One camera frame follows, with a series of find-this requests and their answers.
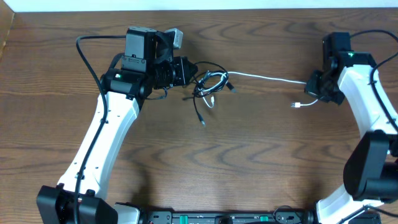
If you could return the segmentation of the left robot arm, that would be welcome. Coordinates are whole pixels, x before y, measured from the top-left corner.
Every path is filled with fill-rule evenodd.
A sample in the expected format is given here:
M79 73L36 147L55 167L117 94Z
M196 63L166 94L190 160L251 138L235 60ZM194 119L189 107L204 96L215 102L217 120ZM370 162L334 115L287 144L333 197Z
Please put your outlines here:
M44 223L142 223L142 211L106 202L112 169L129 128L153 90L186 85L197 66L176 57L182 31L131 26L124 52L95 77L95 115L72 163L55 187L43 186L36 203Z

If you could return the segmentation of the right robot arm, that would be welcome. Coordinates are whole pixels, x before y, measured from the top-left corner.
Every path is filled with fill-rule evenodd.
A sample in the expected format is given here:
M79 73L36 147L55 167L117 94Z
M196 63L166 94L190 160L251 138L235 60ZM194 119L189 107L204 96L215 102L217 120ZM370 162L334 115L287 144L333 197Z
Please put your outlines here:
M323 68L315 70L304 92L325 103L347 101L358 125L360 141L343 169L343 184L313 210L302 223L369 223L381 205L397 201L397 112L379 80L368 52L351 48L354 36L333 32L322 39Z

